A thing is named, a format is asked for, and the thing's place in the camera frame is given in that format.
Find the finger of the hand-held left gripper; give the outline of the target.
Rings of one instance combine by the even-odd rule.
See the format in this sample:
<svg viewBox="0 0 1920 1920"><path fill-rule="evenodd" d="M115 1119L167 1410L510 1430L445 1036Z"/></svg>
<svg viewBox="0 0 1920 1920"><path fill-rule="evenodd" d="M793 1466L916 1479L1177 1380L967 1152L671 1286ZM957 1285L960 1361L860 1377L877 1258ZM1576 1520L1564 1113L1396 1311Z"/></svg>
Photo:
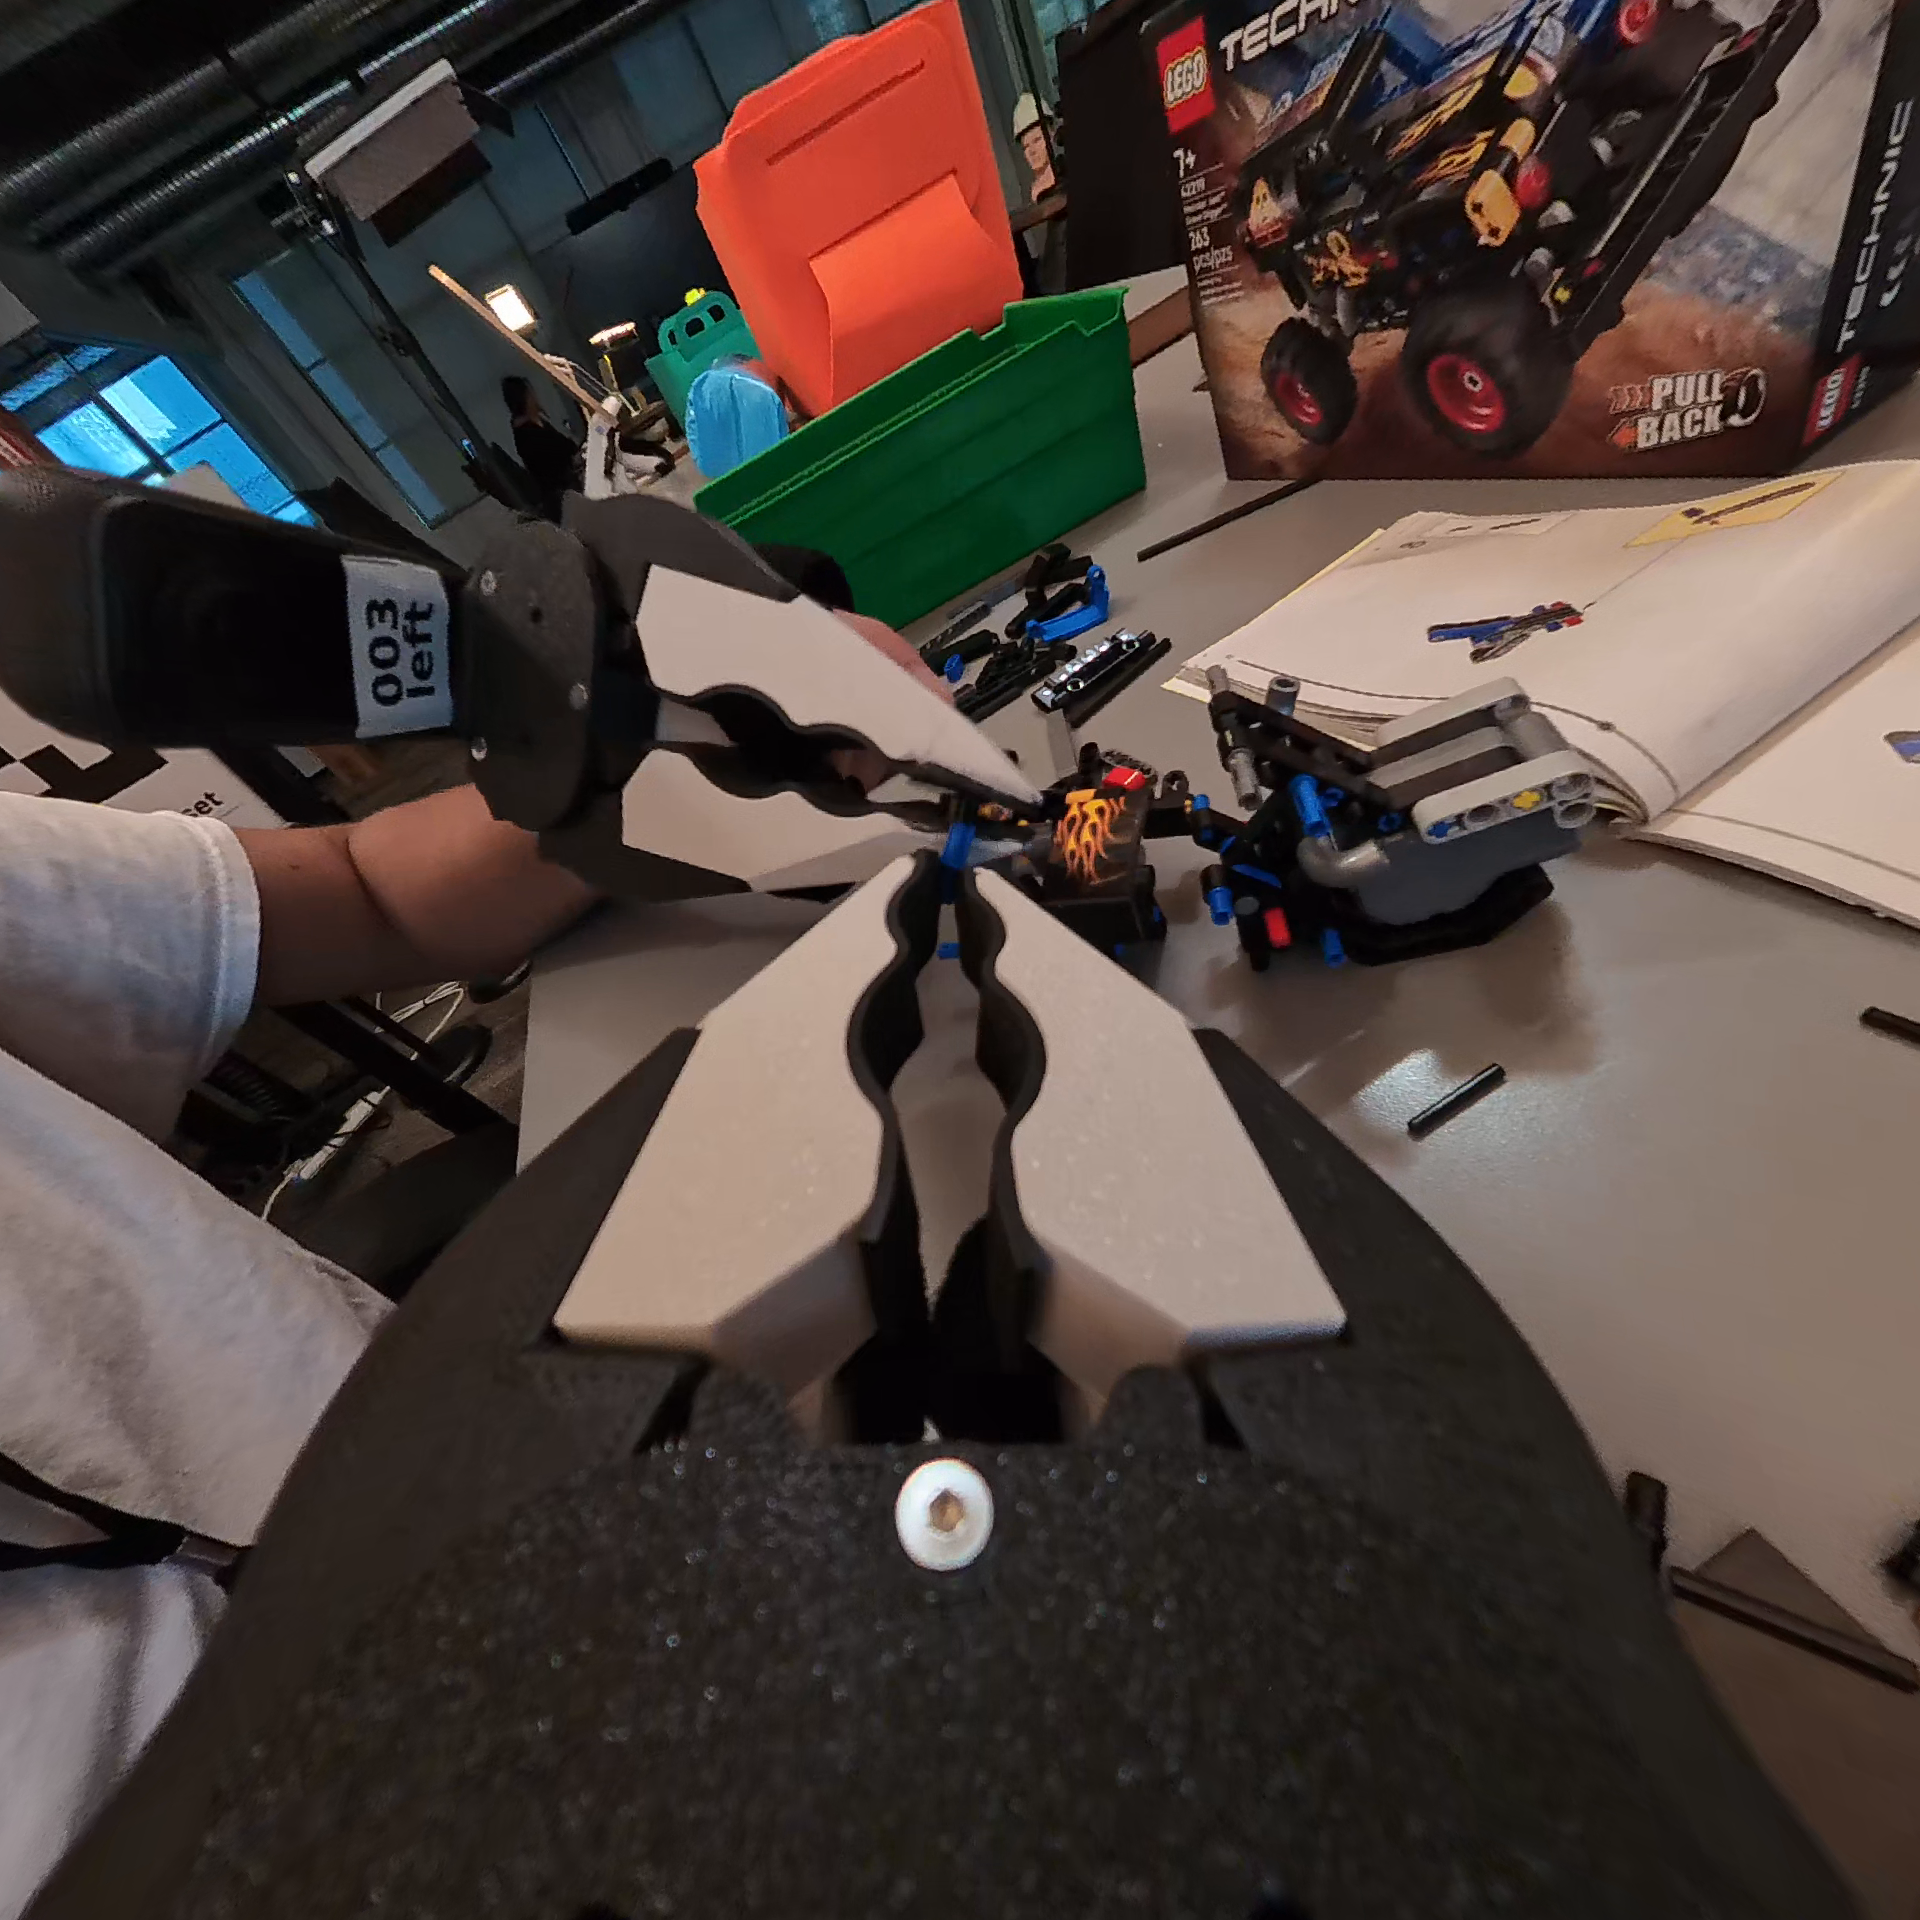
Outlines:
<svg viewBox="0 0 1920 1920"><path fill-rule="evenodd" d="M876 801L833 768L870 742L841 726L787 740L807 769L780 772L716 735L639 746L615 782L615 896L681 902L854 886L896 857L941 855L941 801Z"/></svg>
<svg viewBox="0 0 1920 1920"><path fill-rule="evenodd" d="M851 735L944 792L1020 812L1046 801L935 685L807 596L774 599L655 562L635 632L664 704L709 713L739 695L804 742Z"/></svg>

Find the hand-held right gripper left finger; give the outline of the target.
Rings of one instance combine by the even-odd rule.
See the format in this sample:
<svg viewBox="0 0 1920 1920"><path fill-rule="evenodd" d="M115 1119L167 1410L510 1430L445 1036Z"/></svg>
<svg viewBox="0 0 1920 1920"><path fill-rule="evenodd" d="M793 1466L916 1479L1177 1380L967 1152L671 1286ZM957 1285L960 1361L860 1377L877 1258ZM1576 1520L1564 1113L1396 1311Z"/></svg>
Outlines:
<svg viewBox="0 0 1920 1920"><path fill-rule="evenodd" d="M553 1316L575 1348L681 1353L803 1398L845 1368L916 1428L919 1205L894 1102L923 1041L939 860L901 855L697 1024Z"/></svg>

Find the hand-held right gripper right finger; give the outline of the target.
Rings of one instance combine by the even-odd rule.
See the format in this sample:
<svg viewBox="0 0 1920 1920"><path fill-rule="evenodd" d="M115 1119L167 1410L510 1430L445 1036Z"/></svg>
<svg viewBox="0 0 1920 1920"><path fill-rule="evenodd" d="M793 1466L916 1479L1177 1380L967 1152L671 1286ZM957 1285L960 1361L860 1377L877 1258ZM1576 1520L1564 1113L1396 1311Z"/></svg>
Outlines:
<svg viewBox="0 0 1920 1920"><path fill-rule="evenodd" d="M1133 1370L1344 1334L1349 1313L1205 1036L1008 878L955 897L998 1095L992 1329L1088 1414Z"/></svg>

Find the flame printed lego assembly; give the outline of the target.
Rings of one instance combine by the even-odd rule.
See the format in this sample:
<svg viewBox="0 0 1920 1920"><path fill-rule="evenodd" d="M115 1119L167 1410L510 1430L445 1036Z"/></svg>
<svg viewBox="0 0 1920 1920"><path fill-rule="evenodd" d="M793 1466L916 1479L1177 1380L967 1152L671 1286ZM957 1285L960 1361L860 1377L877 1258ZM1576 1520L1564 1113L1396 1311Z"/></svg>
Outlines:
<svg viewBox="0 0 1920 1920"><path fill-rule="evenodd" d="M1111 957L1161 944L1167 918L1148 845L1190 834L1189 774L1091 740L1046 804L1031 815L983 806L967 869L1001 876Z"/></svg>

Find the blue curved lego piece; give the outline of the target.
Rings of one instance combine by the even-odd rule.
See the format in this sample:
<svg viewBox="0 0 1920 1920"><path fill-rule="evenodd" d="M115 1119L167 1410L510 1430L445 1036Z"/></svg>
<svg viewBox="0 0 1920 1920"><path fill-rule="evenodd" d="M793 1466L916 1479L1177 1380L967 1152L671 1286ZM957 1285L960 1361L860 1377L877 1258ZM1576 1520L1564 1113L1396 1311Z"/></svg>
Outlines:
<svg viewBox="0 0 1920 1920"><path fill-rule="evenodd" d="M1049 544L1028 562L1022 592L1023 604L1003 628L1008 640L1069 640L1104 622L1111 610L1104 569L1068 544Z"/></svg>

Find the short black lego axle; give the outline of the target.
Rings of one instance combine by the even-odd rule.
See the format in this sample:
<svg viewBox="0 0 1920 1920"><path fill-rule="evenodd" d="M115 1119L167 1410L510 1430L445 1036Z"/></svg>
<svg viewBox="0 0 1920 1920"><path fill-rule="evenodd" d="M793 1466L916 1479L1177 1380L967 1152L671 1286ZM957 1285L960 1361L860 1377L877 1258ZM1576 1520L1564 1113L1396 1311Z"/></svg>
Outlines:
<svg viewBox="0 0 1920 1920"><path fill-rule="evenodd" d="M1405 1121L1407 1138L1425 1141L1430 1133L1447 1127L1453 1118L1467 1113L1472 1106L1497 1092L1504 1086L1504 1080L1505 1069L1500 1063L1488 1063L1465 1080L1456 1084L1453 1088L1432 1096L1420 1110L1414 1110Z"/></svg>

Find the lego set cardboard box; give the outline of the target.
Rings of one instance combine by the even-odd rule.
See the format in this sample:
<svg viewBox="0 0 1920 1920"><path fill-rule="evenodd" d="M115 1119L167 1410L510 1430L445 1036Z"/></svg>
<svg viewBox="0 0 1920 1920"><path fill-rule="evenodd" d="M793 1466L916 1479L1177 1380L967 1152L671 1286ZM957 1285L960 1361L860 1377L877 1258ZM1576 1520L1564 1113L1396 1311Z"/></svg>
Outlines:
<svg viewBox="0 0 1920 1920"><path fill-rule="evenodd" d="M1782 473L1915 381L1915 2L1102 5L1069 281L1233 482Z"/></svg>

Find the person's left hand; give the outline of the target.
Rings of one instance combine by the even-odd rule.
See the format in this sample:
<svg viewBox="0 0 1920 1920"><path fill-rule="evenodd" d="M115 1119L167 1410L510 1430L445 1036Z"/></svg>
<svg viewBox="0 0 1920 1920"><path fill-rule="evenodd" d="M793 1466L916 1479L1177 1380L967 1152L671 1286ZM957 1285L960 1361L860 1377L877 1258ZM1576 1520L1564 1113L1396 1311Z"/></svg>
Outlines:
<svg viewBox="0 0 1920 1920"><path fill-rule="evenodd" d="M860 614L851 610L833 608L833 614L851 625L852 632L864 637L877 654L894 660L904 674L913 678L913 682L925 685L932 690L945 706L953 704L953 685L936 671L932 671L925 660L921 657L919 647L913 647L904 634L889 628L884 622Z"/></svg>

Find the green plastic bin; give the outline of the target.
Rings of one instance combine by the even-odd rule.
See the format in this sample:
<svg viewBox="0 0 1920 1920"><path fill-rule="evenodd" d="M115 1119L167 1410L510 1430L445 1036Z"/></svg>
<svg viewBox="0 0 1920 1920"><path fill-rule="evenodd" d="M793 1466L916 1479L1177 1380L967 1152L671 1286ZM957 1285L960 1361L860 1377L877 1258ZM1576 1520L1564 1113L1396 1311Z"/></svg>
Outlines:
<svg viewBox="0 0 1920 1920"><path fill-rule="evenodd" d="M694 509L817 549L861 613L904 625L1145 484L1117 286L1008 304L782 444Z"/></svg>

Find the green plastic container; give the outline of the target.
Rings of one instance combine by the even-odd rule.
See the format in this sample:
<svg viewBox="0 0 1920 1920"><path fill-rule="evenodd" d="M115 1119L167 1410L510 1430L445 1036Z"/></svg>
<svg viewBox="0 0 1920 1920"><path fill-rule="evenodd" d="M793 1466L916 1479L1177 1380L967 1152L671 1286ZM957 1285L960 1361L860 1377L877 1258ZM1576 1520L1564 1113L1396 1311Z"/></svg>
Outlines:
<svg viewBox="0 0 1920 1920"><path fill-rule="evenodd" d="M667 414L683 422L692 380L724 359L759 359L736 302L724 289L691 289L681 308L657 325L655 352L644 359Z"/></svg>

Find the black white patterned mat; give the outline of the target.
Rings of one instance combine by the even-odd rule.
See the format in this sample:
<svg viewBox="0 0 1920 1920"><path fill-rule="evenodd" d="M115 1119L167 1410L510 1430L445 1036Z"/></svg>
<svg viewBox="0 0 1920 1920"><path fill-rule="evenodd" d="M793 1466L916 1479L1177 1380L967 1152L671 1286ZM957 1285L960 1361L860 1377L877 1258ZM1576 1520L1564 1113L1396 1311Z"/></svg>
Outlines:
<svg viewBox="0 0 1920 1920"><path fill-rule="evenodd" d="M181 812L235 829L285 824L276 809L212 752L107 750L43 725L8 695L3 697L3 790L136 814Z"/></svg>

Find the long thin black rod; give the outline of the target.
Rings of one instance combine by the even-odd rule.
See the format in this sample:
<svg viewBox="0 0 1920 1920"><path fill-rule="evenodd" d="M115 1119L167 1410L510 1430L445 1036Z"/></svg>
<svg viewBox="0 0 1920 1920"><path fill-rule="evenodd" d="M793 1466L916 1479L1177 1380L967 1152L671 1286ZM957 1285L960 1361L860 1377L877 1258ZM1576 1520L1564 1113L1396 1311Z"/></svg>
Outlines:
<svg viewBox="0 0 1920 1920"><path fill-rule="evenodd" d="M1212 537L1213 533L1220 533L1220 530L1233 526L1237 521L1246 521L1246 519L1249 519L1249 516L1254 516L1254 514L1260 514L1269 508L1277 508L1279 503L1291 501L1293 495L1299 495L1303 492L1310 492L1311 487L1317 487L1317 480L1295 478L1295 480L1287 480L1277 487L1270 487L1267 492L1260 492L1254 495L1241 497L1233 505L1229 505L1220 512L1213 512L1213 514L1181 527L1180 533L1165 535L1161 538L1155 538L1155 542L1141 546L1136 551L1136 562L1145 564L1145 562L1164 557L1164 556L1190 544L1190 542Z"/></svg>

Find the orange cardboard box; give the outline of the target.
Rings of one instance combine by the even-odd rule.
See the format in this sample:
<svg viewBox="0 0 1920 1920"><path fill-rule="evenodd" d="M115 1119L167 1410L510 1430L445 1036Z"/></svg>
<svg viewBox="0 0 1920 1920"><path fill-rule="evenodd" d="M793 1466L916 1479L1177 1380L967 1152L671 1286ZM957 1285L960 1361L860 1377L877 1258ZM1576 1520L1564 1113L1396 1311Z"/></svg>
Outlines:
<svg viewBox="0 0 1920 1920"><path fill-rule="evenodd" d="M759 361L807 416L1022 300L960 6L830 40L733 106L692 165Z"/></svg>

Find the person's white shirt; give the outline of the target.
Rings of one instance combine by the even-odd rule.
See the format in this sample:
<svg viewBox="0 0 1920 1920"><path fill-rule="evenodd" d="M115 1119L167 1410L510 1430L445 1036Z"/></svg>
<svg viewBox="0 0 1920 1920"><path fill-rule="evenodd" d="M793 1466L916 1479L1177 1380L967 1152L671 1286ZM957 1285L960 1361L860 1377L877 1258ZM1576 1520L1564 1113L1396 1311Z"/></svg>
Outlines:
<svg viewBox="0 0 1920 1920"><path fill-rule="evenodd" d="M3 1900L19 1914L174 1705L224 1612L168 1549L87 1567L95 1503L251 1548L391 1311L161 1141L256 993L224 823L3 800Z"/></svg>

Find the open instruction booklet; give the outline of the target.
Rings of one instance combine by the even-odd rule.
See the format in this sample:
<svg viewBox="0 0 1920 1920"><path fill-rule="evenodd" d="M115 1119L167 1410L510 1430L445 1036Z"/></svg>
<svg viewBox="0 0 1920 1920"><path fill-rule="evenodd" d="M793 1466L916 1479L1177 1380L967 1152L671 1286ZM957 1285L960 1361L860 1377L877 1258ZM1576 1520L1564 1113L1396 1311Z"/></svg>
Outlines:
<svg viewBox="0 0 1920 1920"><path fill-rule="evenodd" d="M1515 680L1655 842L1918 922L1918 461L1763 478L1687 503L1414 512L1165 690L1303 685L1371 746Z"/></svg>

